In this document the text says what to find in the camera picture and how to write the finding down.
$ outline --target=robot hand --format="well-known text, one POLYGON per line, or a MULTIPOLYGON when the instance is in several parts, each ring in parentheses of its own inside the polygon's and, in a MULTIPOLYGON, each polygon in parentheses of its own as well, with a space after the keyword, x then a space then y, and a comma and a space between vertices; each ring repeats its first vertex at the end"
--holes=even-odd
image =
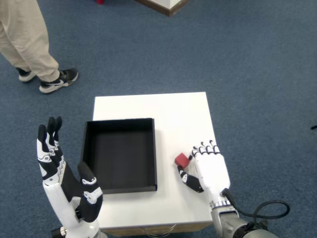
POLYGON ((61 117, 50 118, 47 128, 40 125, 37 155, 43 178, 43 188, 63 227, 52 232, 54 238, 106 237, 99 230, 96 218, 103 193, 89 167, 78 165, 78 181, 58 144, 61 117))
POLYGON ((229 204, 221 194, 225 188, 230 187, 230 180, 218 146, 212 140, 201 142, 199 147, 193 147, 189 159, 194 161, 198 178, 187 174, 178 166, 183 182, 197 192, 206 191, 212 208, 229 204))

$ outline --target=red object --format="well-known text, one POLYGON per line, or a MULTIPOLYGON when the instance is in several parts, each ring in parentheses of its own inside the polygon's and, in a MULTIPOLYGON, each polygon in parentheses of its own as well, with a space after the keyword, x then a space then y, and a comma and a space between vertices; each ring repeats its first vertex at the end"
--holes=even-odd
POLYGON ((183 168, 186 168, 189 165, 189 162, 190 162, 190 160, 183 153, 180 153, 175 158, 175 164, 180 165, 183 168))

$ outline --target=open box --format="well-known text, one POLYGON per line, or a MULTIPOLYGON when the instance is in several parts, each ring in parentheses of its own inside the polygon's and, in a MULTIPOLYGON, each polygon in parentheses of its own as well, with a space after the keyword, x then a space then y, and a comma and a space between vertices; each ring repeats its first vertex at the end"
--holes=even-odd
POLYGON ((86 122, 82 160, 104 194, 156 191, 154 119, 86 122))

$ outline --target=white tabletop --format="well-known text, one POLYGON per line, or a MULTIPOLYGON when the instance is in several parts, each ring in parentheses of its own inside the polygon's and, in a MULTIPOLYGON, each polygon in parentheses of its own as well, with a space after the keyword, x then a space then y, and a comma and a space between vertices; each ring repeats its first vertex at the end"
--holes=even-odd
MULTIPOLYGON (((158 190, 104 195, 101 229, 210 222, 204 193, 181 181, 174 159, 194 145, 215 140, 206 94, 178 93, 96 97, 93 120, 154 118, 158 190)), ((189 172, 195 175, 193 166, 189 172)))

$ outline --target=shoe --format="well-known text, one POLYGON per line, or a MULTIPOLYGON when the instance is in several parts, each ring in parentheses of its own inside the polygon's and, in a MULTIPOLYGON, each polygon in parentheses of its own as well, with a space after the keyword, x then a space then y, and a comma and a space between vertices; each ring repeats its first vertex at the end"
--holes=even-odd
POLYGON ((51 93, 61 87, 68 87, 70 84, 75 82, 78 77, 78 71, 74 68, 63 70, 57 80, 53 82, 41 81, 40 91, 42 93, 51 93))
POLYGON ((33 73, 32 71, 26 72, 21 68, 16 68, 16 70, 19 71, 19 80, 24 82, 24 83, 31 81, 36 76, 36 74, 33 73))

